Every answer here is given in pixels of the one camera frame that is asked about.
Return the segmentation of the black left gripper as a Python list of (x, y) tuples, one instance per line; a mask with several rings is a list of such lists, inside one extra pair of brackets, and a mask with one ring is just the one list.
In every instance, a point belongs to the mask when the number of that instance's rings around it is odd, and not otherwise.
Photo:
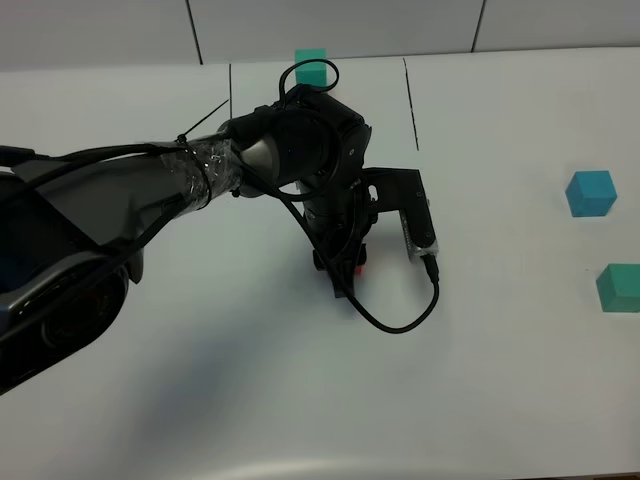
[(367, 260), (364, 237), (375, 223), (375, 199), (369, 191), (372, 169), (304, 204), (304, 218), (334, 263), (329, 277), (335, 298), (354, 293), (356, 273)]

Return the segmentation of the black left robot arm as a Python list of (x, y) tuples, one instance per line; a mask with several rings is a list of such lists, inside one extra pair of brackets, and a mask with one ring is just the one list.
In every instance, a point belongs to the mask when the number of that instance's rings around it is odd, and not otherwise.
[(172, 220), (226, 193), (297, 183), (299, 199), (338, 184), (363, 118), (299, 86), (209, 136), (62, 156), (1, 150), (1, 388), (10, 391), (98, 339), (147, 244)]

